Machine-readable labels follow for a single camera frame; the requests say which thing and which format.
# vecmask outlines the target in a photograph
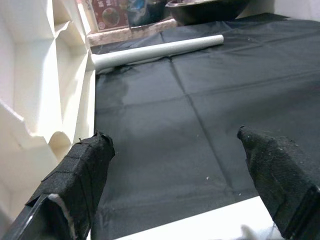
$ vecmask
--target white wall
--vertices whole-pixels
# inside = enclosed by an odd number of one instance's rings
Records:
[[[319,0],[252,0],[242,16],[274,13],[296,19],[320,21]]]
[[[15,42],[0,14],[0,99],[14,105]]]

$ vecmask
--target white surface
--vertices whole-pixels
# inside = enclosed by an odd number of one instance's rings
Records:
[[[319,0],[252,0],[242,16],[265,12],[320,21],[320,2]]]
[[[188,217],[118,240],[281,240],[260,197]]]
[[[165,57],[199,50],[202,48],[221,45],[224,43],[222,35],[206,36],[195,39],[174,41],[152,46],[138,47],[129,50],[110,52],[105,54],[93,54],[92,60],[95,70],[99,73],[103,69],[120,66],[158,57]]]
[[[88,59],[92,65],[85,43],[74,0],[0,0],[0,211],[11,220],[75,132],[93,134],[95,93],[82,91]]]

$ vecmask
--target white pipe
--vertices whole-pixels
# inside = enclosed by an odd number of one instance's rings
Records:
[[[153,46],[138,47],[129,50],[92,54],[95,70],[99,73],[103,69],[124,64],[144,61],[159,57],[171,56],[224,43],[224,36],[206,36],[183,41],[174,41]]]

